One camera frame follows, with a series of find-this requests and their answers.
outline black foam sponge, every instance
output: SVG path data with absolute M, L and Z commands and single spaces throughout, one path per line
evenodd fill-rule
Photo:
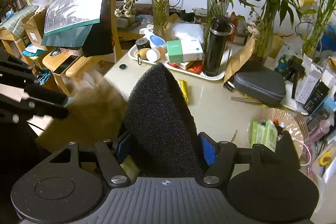
M 193 116 L 171 72 L 158 63 L 132 90 L 125 113 L 130 155 L 147 176 L 199 177 L 206 170 Z

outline gray zipper case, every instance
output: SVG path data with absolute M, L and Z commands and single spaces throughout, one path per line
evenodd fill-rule
M 247 61 L 235 75 L 235 88 L 268 105 L 278 105 L 286 96 L 281 74 L 254 61 Z

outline black round container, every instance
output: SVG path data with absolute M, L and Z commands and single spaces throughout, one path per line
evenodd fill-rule
M 205 75 L 214 77 L 218 74 L 226 40 L 234 30 L 235 26 L 227 17 L 216 15 L 213 18 L 204 58 L 203 73 Z
M 139 38 L 136 42 L 136 47 L 138 50 L 142 49 L 142 48 L 150 48 L 151 45 L 149 44 L 149 41 L 147 38 L 145 37 L 142 37 L 142 38 Z

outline gray ribbed plate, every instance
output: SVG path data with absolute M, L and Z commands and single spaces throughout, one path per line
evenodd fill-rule
M 220 190 L 202 187 L 194 178 L 138 178 L 129 187 L 113 189 L 95 212 L 72 223 L 255 224 L 259 222 L 238 213 L 226 201 Z

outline green checkered cloth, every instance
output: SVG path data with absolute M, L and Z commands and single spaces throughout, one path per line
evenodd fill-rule
M 25 30 L 20 26 L 20 24 L 22 24 L 22 19 L 30 13 L 36 11 L 37 8 L 38 6 L 36 5 L 28 5 L 26 8 L 16 12 L 11 18 L 1 23 L 0 28 L 4 27 L 15 36 L 20 37 Z

